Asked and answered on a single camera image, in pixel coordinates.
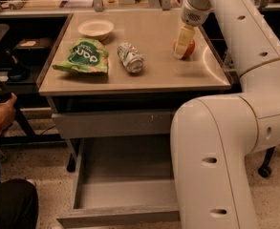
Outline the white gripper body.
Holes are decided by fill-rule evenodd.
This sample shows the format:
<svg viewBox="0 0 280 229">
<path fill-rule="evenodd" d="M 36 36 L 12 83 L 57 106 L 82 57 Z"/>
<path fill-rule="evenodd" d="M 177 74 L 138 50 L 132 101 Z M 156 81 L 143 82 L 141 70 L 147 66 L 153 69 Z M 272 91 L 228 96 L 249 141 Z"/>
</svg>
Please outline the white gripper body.
<svg viewBox="0 0 280 229">
<path fill-rule="evenodd" d="M 202 9 L 198 9 L 194 5 L 191 5 L 187 0 L 183 0 L 181 19 L 186 25 L 198 27 L 205 22 L 210 12 L 211 7 L 209 4 Z"/>
</svg>

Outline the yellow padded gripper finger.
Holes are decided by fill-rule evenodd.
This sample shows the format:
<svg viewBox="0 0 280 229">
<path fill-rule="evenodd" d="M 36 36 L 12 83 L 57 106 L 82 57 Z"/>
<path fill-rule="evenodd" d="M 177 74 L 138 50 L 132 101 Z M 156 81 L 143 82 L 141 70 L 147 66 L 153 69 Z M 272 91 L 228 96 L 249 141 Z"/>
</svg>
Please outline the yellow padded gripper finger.
<svg viewBox="0 0 280 229">
<path fill-rule="evenodd" d="M 177 45 L 174 50 L 174 56 L 181 59 L 186 52 L 190 42 L 194 39 L 195 29 L 189 25 L 182 25 L 177 38 Z"/>
</svg>

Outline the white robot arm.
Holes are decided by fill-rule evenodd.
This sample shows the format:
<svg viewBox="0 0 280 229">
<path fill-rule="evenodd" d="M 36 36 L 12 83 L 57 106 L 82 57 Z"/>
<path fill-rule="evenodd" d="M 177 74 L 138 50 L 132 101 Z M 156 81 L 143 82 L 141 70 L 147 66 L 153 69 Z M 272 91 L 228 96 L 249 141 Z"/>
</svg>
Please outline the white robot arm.
<svg viewBox="0 0 280 229">
<path fill-rule="evenodd" d="M 213 13 L 242 90 L 175 113 L 172 166 L 183 229 L 259 229 L 245 157 L 280 144 L 280 40 L 251 0 L 183 0 L 182 20 Z"/>
</svg>

